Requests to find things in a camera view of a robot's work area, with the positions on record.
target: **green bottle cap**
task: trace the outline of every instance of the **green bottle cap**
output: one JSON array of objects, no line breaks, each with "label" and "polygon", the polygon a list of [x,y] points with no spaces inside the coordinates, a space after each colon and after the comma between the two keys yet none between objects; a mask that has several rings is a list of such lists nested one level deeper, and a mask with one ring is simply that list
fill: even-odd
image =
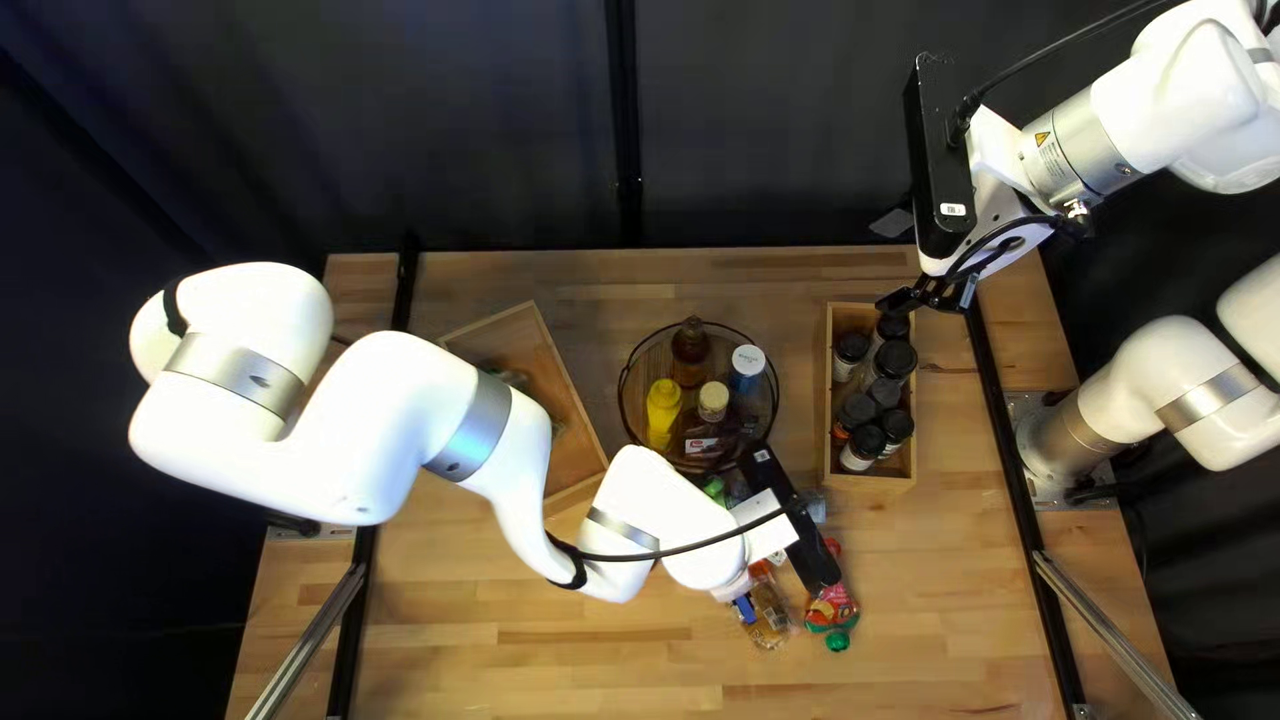
[{"label": "green bottle cap", "polygon": [[849,633],[846,630],[835,630],[827,633],[827,650],[831,652],[845,652],[849,650]]}]

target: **wooden tray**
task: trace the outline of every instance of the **wooden tray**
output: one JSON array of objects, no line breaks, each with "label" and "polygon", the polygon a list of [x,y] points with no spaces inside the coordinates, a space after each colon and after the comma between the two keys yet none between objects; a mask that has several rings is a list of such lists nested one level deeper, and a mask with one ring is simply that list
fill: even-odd
[{"label": "wooden tray", "polygon": [[[840,466],[841,448],[831,437],[832,407],[835,406],[832,396],[838,393],[838,397],[844,398],[844,392],[831,386],[832,345],[846,332],[858,331],[870,334],[876,331],[879,313],[870,302],[827,302],[827,346],[823,352],[823,373],[818,378],[818,392],[823,397],[824,421],[824,439],[820,442],[822,456],[818,465],[822,468],[822,482],[827,487],[904,492],[915,484],[915,434],[909,437],[892,457],[876,462],[864,474],[852,474]],[[911,334],[909,337],[914,346],[915,313],[911,313]],[[902,400],[899,407],[910,413],[911,418],[915,419],[915,373],[911,373],[908,382],[902,384]]]},{"label": "wooden tray", "polygon": [[524,372],[529,395],[564,423],[552,445],[544,511],[549,505],[559,509],[570,498],[590,497],[588,488],[579,486],[599,482],[609,462],[534,301],[458,328],[436,342],[477,368]]}]

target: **yellow bottle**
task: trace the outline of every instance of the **yellow bottle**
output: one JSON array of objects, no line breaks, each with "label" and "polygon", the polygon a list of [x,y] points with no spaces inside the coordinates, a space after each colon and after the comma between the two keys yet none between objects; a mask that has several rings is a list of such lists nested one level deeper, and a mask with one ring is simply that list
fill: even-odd
[{"label": "yellow bottle", "polygon": [[654,380],[649,386],[645,409],[649,418],[649,447],[666,452],[671,445],[671,425],[680,415],[680,386],[667,378]]}]

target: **dark backdrop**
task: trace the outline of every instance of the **dark backdrop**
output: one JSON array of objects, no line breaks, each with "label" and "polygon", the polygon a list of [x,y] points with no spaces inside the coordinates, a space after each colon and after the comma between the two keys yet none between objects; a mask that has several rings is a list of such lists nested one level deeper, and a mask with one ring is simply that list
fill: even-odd
[{"label": "dark backdrop", "polygon": [[[44,707],[18,715],[216,717],[225,701],[261,521],[129,455],[137,304],[209,263],[317,272],[324,254],[388,250],[406,227],[431,249],[618,245],[603,1],[0,3],[0,46],[67,113],[3,100],[5,292],[35,309],[17,314],[24,342],[5,357],[27,380],[6,404],[5,451],[31,509],[14,512],[29,557],[6,657],[76,638],[5,693]],[[868,220],[906,188],[899,94],[916,51],[950,54],[978,81],[1123,4],[639,3],[641,242],[878,241]],[[991,104],[1033,119],[1123,59],[1138,24],[1028,70]],[[1082,373],[1142,322],[1203,311],[1267,254],[1274,202],[1157,177],[1117,199],[1106,241],[1052,249]],[[1254,682],[1276,637],[1274,601],[1257,592],[1275,584],[1272,539],[1242,530],[1206,553],[1197,533],[1274,527],[1275,503],[1251,495],[1266,489],[1253,475],[1210,478],[1176,447],[1149,457],[1133,478],[1158,470],[1179,489],[1129,505],[1142,507],[1134,537],[1179,680],[1234,712],[1220,716],[1254,716],[1274,700]],[[1239,548],[1231,562],[1213,555]],[[1197,678],[1224,669],[1240,687],[1215,701]],[[141,703],[154,692],[173,702]]]}]

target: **metal mounting plate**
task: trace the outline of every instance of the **metal mounting plate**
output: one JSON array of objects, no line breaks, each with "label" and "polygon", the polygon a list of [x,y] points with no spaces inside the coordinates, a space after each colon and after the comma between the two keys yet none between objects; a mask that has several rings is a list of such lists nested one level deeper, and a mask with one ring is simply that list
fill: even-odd
[{"label": "metal mounting plate", "polygon": [[[1048,393],[1048,391],[1006,392],[1005,407],[1009,409],[1009,419],[1012,421],[1014,428],[1018,428],[1019,423],[1037,414],[1048,413],[1050,409],[1044,405],[1044,396]],[[1055,510],[1114,510],[1117,507],[1112,497],[1087,500],[1078,505],[1071,505],[1064,497],[1069,488],[1038,479],[1025,465],[1023,465],[1023,474],[1027,477],[1027,491],[1032,496],[1032,503],[1036,506],[1037,512]],[[1110,486],[1116,482],[1110,461],[1103,461],[1094,468],[1092,477],[1098,486]]]}]

